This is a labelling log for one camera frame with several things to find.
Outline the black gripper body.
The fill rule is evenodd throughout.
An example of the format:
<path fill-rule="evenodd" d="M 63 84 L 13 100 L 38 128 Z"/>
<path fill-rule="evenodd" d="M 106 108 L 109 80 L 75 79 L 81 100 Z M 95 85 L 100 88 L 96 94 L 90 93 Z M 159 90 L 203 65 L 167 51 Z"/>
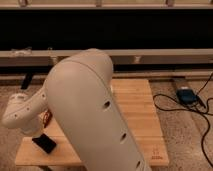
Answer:
<path fill-rule="evenodd" d="M 47 154 L 50 154 L 56 147 L 56 143 L 46 134 L 42 134 L 40 137 L 33 138 L 32 141 Z"/>

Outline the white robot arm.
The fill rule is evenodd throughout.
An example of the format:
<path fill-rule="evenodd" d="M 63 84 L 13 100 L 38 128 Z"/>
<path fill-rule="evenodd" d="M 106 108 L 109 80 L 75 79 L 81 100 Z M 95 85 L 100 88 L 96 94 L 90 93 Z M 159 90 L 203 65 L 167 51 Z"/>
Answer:
<path fill-rule="evenodd" d="M 88 171 L 152 171 L 112 94 L 113 63 L 99 49 L 58 62 L 32 96 L 8 100 L 2 124 L 27 136 L 43 133 L 49 110 Z"/>

